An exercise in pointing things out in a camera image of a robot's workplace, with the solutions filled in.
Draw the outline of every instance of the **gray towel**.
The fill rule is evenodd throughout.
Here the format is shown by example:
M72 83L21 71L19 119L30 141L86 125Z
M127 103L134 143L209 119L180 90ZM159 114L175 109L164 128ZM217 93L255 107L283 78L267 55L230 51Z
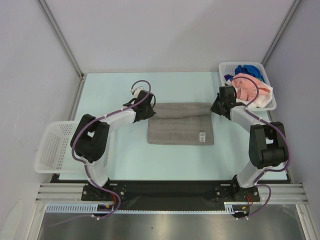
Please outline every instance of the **gray towel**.
M146 140L159 145L213 145L212 103L157 103Z

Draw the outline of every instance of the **pink cloth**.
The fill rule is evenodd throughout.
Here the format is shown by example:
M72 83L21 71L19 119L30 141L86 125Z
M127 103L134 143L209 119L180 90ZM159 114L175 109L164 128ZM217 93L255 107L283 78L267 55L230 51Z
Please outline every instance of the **pink cloth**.
M239 73L233 77L247 77L254 81L259 88L259 96L253 102L255 107L264 108L272 100L273 88L258 80L254 76L245 73ZM255 85L248 79L238 78L231 81L231 84L236 88L236 98L244 102L250 102L257 95Z

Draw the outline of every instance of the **towel label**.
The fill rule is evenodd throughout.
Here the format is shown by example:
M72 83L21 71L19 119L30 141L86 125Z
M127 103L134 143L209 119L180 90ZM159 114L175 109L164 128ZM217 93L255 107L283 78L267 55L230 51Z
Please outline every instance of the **towel label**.
M199 141L200 142L206 141L206 133L205 132L199 132Z

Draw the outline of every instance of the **blue cloth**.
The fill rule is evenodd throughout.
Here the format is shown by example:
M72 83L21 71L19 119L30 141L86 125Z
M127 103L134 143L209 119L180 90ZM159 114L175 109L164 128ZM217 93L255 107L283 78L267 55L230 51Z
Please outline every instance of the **blue cloth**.
M262 79L262 81L265 83L264 77L261 75L260 70L252 65L239 65L235 70L234 70L235 75L237 74L249 74L257 79Z
M230 74L227 74L227 75L224 75L224 79L226 81L228 81L229 79L232 79L234 76L230 75Z

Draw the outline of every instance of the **clothing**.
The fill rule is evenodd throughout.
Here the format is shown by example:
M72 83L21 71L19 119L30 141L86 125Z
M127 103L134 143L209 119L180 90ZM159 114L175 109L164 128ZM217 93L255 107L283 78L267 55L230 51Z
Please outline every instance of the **clothing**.
M264 79L264 76L262 76L260 70L256 67L256 66L253 66L253 65L239 65L235 70L234 70L234 73L237 75L237 74L249 74L255 78L258 78L258 79L262 79L262 81L265 83L265 79Z
M157 103L146 140L158 145L213 145L210 102Z
M237 77L249 78L252 81L254 81L259 88L258 98L252 104L249 105L249 109L253 109L256 107L264 108L266 105L268 105L268 103L270 103L273 97L272 96L273 88L271 86L266 85L262 81L258 80L257 78L249 74L239 73L235 75L233 78L237 78ZM229 84L232 84L232 86L234 86L236 90L236 98L241 100L241 102L245 104L250 102L257 95L257 88L248 79L238 78L238 79L232 80L231 82L230 81L228 82Z
M232 79L234 76L230 75L230 74L227 74L227 75L224 75L224 79L226 81L228 81L229 79Z

